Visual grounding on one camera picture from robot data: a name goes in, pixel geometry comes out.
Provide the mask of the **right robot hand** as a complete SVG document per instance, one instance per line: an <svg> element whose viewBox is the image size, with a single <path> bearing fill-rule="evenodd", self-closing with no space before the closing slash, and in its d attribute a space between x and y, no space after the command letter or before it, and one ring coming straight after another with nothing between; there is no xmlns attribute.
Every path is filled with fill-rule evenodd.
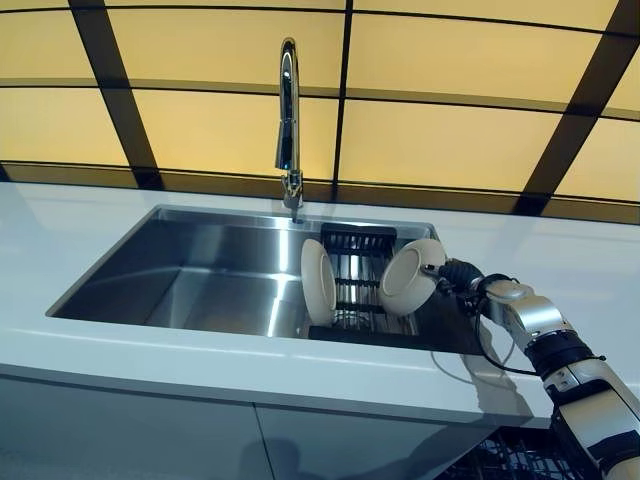
<svg viewBox="0 0 640 480"><path fill-rule="evenodd" d="M479 284L485 275L472 263L448 259L443 265L425 264L420 273L435 283L435 290L441 295L456 295L464 299L479 297Z"/></svg>

